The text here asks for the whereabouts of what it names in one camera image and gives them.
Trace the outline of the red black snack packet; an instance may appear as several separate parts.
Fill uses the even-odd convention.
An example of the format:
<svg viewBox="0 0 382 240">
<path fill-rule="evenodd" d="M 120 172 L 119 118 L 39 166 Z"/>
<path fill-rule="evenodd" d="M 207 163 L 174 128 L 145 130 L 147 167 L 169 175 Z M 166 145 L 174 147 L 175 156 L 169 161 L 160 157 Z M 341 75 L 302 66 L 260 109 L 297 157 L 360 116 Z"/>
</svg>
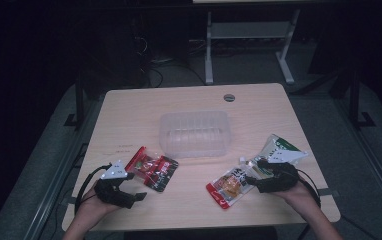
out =
<svg viewBox="0 0 382 240">
<path fill-rule="evenodd" d="M 149 151 L 142 146 L 126 165 L 127 172 L 133 172 L 150 189 L 162 193 L 173 177 L 179 163 L 167 156 Z"/>
</svg>

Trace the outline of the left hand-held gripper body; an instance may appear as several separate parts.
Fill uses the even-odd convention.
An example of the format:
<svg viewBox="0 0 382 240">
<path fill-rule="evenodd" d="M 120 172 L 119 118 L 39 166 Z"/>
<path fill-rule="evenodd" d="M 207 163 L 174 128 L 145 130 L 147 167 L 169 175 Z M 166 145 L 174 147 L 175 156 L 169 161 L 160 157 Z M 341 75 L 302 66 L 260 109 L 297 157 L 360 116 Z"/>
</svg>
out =
<svg viewBox="0 0 382 240">
<path fill-rule="evenodd" d="M 111 164 L 95 185 L 97 197 L 105 203 L 130 209 L 133 204 L 126 203 L 129 193 L 120 190 L 120 185 L 123 183 L 120 181 L 120 177 L 126 172 L 121 160 Z"/>
</svg>

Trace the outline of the person's left hand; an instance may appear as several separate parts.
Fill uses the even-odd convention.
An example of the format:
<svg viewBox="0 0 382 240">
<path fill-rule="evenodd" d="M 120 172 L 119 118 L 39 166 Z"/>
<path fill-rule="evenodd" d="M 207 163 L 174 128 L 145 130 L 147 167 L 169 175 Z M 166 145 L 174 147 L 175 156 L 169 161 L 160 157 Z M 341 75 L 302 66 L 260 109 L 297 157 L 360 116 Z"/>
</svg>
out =
<svg viewBox="0 0 382 240">
<path fill-rule="evenodd" d="M 75 216 L 85 220 L 99 221 L 106 215 L 117 210 L 119 210 L 118 206 L 105 203 L 97 197 L 95 184 L 93 184 L 81 199 Z"/>
</svg>

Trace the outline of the person's right hand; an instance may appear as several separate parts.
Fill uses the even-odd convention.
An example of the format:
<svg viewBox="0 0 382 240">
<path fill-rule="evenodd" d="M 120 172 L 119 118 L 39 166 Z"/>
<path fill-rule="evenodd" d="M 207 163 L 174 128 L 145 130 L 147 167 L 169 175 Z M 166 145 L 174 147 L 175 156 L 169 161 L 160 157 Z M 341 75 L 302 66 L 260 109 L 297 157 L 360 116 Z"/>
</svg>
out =
<svg viewBox="0 0 382 240">
<path fill-rule="evenodd" d="M 302 216 L 313 214 L 319 210 L 315 199 L 306 186 L 298 182 L 294 187 L 286 191 L 274 192 L 275 196 L 282 198 L 298 214 Z"/>
</svg>

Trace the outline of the white metal table frame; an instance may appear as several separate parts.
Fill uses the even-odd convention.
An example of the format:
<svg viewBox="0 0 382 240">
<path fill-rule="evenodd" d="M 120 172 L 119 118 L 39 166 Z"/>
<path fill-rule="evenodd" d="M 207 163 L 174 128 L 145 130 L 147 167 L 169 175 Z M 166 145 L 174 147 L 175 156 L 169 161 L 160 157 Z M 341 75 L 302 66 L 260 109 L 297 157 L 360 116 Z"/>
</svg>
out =
<svg viewBox="0 0 382 240">
<path fill-rule="evenodd" d="M 286 57 L 297 26 L 300 10 L 293 12 L 289 21 L 274 22 L 214 22 L 212 13 L 207 14 L 205 83 L 213 84 L 212 41 L 224 39 L 283 39 L 281 51 L 275 53 L 277 62 L 287 84 L 295 82 Z"/>
</svg>

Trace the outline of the clear plastic container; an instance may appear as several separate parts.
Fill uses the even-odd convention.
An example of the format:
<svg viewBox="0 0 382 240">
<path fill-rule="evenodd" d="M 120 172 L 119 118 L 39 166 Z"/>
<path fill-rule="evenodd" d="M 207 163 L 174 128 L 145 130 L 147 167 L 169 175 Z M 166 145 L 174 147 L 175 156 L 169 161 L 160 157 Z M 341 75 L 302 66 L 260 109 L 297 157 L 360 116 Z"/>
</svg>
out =
<svg viewBox="0 0 382 240">
<path fill-rule="evenodd" d="M 170 158 L 223 156 L 230 142 L 230 124 L 224 111 L 174 112 L 160 118 L 159 143 Z"/>
</svg>

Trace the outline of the grey tape strip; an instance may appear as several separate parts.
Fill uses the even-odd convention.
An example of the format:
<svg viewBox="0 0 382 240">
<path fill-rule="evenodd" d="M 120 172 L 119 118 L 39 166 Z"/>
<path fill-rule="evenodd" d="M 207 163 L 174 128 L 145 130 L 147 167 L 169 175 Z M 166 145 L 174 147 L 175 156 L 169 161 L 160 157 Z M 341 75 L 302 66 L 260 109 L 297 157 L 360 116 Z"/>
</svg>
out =
<svg viewBox="0 0 382 240">
<path fill-rule="evenodd" d="M 321 188 L 318 189 L 319 196 L 328 196 L 331 195 L 333 197 L 339 197 L 339 192 L 337 190 L 331 190 L 330 188 Z"/>
<path fill-rule="evenodd" d="M 80 203 L 80 200 L 78 200 L 76 197 L 72 197 L 72 196 L 69 196 L 69 197 L 64 197 L 60 204 L 63 205 L 63 206 L 67 206 L 69 204 L 71 205 L 77 205 Z"/>
</svg>

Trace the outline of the green white snack packet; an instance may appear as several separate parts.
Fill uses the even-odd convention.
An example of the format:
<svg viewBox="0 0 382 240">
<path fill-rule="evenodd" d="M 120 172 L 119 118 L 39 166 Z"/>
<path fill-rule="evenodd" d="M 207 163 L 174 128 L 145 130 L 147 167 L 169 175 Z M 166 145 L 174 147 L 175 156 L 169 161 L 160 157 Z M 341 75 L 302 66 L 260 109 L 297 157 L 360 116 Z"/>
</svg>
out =
<svg viewBox="0 0 382 240">
<path fill-rule="evenodd" d="M 284 138 L 272 134 L 268 137 L 262 150 L 254 157 L 254 161 L 264 160 L 274 164 L 289 163 L 296 165 L 307 156 L 306 151 L 300 151 Z"/>
</svg>

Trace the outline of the black metal stand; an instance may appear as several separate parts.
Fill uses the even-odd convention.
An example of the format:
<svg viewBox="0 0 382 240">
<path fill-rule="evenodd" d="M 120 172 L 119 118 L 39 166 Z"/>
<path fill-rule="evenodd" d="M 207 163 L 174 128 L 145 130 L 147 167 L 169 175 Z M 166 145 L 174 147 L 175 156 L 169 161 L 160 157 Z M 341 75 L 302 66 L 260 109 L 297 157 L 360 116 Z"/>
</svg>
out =
<svg viewBox="0 0 382 240">
<path fill-rule="evenodd" d="M 352 71 L 349 96 L 349 120 L 358 130 L 363 127 L 375 127 L 375 122 L 367 112 L 359 111 L 360 79 L 356 69 Z"/>
<path fill-rule="evenodd" d="M 84 88 L 83 81 L 80 76 L 78 76 L 75 80 L 75 107 L 76 113 L 69 114 L 64 125 L 74 127 L 78 130 L 84 120 L 85 112 L 84 112 Z"/>
</svg>

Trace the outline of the metal floor rail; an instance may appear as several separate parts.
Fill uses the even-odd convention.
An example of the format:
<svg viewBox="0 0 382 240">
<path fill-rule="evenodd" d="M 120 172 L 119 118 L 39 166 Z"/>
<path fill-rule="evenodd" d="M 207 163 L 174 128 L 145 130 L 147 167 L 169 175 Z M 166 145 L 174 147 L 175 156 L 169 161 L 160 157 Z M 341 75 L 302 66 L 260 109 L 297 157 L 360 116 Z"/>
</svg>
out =
<svg viewBox="0 0 382 240">
<path fill-rule="evenodd" d="M 101 105 L 99 99 L 86 100 L 79 125 L 71 122 L 76 119 L 73 111 L 78 109 L 73 102 L 62 101 L 57 107 L 25 168 L 27 197 L 32 200 L 32 193 L 37 193 L 38 198 L 21 240 L 39 240 L 42 235 L 71 169 L 86 151 Z"/>
<path fill-rule="evenodd" d="M 382 165 L 378 156 L 374 153 L 373 148 L 369 145 L 366 137 L 362 134 L 362 128 L 370 125 L 369 121 L 365 117 L 365 120 L 361 123 L 354 123 L 350 119 L 349 110 L 341 100 L 334 100 L 334 105 L 338 109 L 338 112 L 344 119 L 347 128 L 365 155 L 368 165 L 382 190 Z"/>
</svg>

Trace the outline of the orange snack packet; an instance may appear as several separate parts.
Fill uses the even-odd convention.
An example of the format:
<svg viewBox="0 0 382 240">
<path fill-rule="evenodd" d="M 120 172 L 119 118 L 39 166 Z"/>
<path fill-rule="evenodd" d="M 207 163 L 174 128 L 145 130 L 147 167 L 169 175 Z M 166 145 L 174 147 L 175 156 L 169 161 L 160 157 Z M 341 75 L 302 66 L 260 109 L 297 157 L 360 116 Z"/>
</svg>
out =
<svg viewBox="0 0 382 240">
<path fill-rule="evenodd" d="M 254 185 L 247 182 L 247 177 L 264 180 L 272 176 L 271 171 L 259 168 L 255 160 L 241 157 L 238 165 L 209 182 L 206 190 L 222 209 L 228 209 L 254 188 Z"/>
</svg>

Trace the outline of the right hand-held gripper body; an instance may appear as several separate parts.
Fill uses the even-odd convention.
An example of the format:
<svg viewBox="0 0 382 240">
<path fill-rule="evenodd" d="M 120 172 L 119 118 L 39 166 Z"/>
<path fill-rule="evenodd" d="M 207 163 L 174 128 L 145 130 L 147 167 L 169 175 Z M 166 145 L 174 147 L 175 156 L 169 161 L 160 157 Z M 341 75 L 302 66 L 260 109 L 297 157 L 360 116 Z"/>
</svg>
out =
<svg viewBox="0 0 382 240">
<path fill-rule="evenodd" d="M 267 173 L 267 176 L 258 179 L 262 185 L 257 187 L 261 193 L 286 191 L 294 187 L 300 179 L 295 165 L 289 163 L 270 163 L 271 168 L 259 168 Z"/>
</svg>

